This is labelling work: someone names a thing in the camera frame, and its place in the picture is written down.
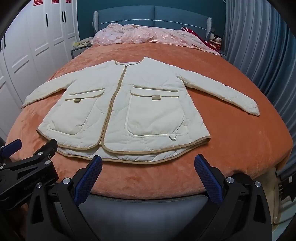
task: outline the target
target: red garment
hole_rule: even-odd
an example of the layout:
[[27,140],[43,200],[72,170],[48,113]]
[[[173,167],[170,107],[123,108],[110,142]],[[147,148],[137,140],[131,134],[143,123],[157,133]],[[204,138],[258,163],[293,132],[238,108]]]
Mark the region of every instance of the red garment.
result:
[[182,30],[189,32],[193,35],[195,35],[196,37],[198,37],[205,45],[207,45],[209,48],[215,50],[216,52],[218,52],[213,46],[209,45],[207,41],[203,40],[200,36],[198,36],[198,34],[196,32],[194,32],[192,29],[187,28],[185,26],[181,27]]

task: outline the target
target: blue upholstered headboard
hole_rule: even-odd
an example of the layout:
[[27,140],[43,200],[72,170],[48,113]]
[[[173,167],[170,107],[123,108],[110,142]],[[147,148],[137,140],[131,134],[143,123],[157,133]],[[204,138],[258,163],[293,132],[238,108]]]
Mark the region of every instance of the blue upholstered headboard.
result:
[[108,24],[114,22],[121,25],[132,23],[177,30],[186,26],[206,39],[212,28],[211,18],[171,7],[125,6],[103,9],[98,13],[98,30],[104,29]]

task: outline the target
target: quilted jacket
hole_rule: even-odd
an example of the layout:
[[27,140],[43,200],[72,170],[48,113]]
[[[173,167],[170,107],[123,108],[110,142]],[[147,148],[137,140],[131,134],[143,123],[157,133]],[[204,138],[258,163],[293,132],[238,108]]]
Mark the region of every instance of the quilted jacket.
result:
[[147,57],[63,75],[39,86],[23,106],[66,89],[37,129],[57,140],[60,153],[157,163],[210,140],[186,86],[259,116],[256,102],[233,88]]

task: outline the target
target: metal d-ring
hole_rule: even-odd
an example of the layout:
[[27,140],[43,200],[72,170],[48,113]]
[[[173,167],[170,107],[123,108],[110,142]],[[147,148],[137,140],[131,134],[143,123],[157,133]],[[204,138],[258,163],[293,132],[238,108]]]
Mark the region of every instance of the metal d-ring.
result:
[[177,140],[177,136],[175,136],[175,138],[171,138],[171,137],[169,136],[169,138],[170,138],[172,141]]

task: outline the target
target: curtain fold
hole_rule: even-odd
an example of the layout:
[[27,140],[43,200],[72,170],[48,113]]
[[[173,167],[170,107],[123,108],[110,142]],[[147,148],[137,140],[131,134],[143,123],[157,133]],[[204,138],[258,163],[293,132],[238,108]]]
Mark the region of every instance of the curtain fold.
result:
[[294,147],[285,168],[296,167],[296,39],[266,0],[227,0],[226,60],[267,96],[285,122]]

